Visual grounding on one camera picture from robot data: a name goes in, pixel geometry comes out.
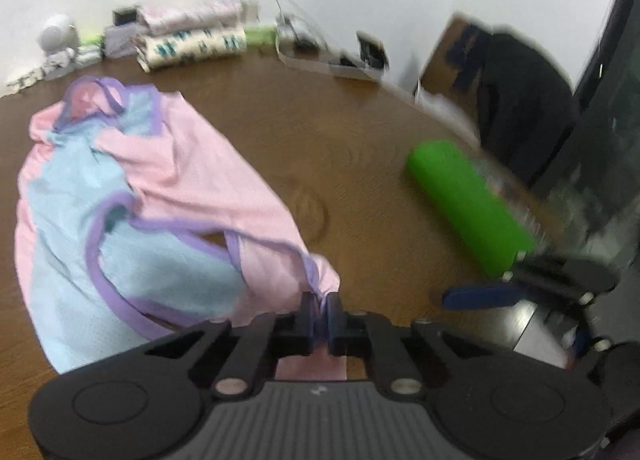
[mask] brown tabletop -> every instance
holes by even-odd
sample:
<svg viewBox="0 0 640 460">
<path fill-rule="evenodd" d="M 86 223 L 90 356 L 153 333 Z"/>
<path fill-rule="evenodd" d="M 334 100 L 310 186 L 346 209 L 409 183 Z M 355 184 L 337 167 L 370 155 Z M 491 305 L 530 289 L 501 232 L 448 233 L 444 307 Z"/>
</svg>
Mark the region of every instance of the brown tabletop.
<svg viewBox="0 0 640 460">
<path fill-rule="evenodd" d="M 403 169 L 418 142 L 455 137 L 378 85 L 291 70 L 257 52 L 151 75 L 127 58 L 81 74 L 181 91 L 281 196 L 308 247 L 327 256 L 342 279 L 346 309 L 383 313 L 402 325 L 440 319 L 506 345 L 523 331 L 528 310 L 451 313 L 439 306 L 447 286 L 482 272 Z M 0 99 L 0 458 L 40 458 L 26 408 L 54 374 L 15 279 L 16 177 L 32 145 L 30 116 L 59 101 L 79 75 Z"/>
</svg>

